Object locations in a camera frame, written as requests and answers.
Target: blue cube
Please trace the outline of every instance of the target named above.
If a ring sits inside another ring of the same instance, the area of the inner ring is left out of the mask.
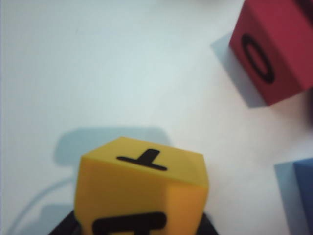
[[[313,158],[296,161],[294,170],[308,226],[313,235]]]

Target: letter block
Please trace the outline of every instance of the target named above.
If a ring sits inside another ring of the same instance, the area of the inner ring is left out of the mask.
[[[268,105],[313,86],[313,0],[246,0],[230,46]]]
[[[203,155],[120,137],[82,156],[82,235],[194,235],[208,194]]]
[[[302,204],[313,235],[313,158],[294,162]]]

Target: yellow block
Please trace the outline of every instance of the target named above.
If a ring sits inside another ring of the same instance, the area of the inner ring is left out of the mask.
[[[82,156],[82,235],[194,235],[208,194],[203,155],[120,137]]]

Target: white table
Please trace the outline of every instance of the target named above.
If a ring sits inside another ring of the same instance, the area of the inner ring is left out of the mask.
[[[282,163],[313,156],[313,94],[264,105],[227,47],[242,3],[2,1],[1,234],[47,234],[123,135],[205,155],[221,235],[307,235]]]

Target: cube face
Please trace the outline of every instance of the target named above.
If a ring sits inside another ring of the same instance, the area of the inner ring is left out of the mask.
[[[271,105],[313,86],[312,40],[295,0],[246,0],[230,46]]]
[[[105,229],[133,234],[135,228],[123,226],[140,227],[135,223],[145,219],[156,221],[152,235],[190,235],[199,225],[207,192],[202,155],[119,138],[82,157],[74,211],[84,235],[106,234]],[[103,228],[112,220],[113,227]]]

